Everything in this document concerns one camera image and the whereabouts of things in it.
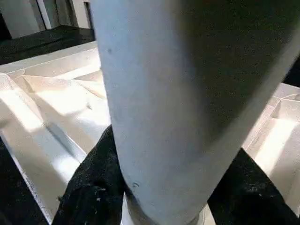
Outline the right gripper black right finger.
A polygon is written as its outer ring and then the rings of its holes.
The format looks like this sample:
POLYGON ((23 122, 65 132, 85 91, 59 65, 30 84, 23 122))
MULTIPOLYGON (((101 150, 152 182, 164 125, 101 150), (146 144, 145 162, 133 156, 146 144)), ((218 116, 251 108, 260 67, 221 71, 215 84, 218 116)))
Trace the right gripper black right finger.
POLYGON ((300 219, 258 164, 240 149, 208 199, 217 225, 298 225, 300 219))

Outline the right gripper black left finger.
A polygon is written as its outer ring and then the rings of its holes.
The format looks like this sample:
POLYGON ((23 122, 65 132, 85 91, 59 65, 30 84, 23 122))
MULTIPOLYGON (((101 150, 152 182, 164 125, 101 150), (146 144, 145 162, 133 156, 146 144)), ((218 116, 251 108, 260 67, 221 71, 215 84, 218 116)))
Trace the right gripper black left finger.
POLYGON ((52 224, 119 225, 123 195, 124 179, 108 126, 68 182, 52 224))

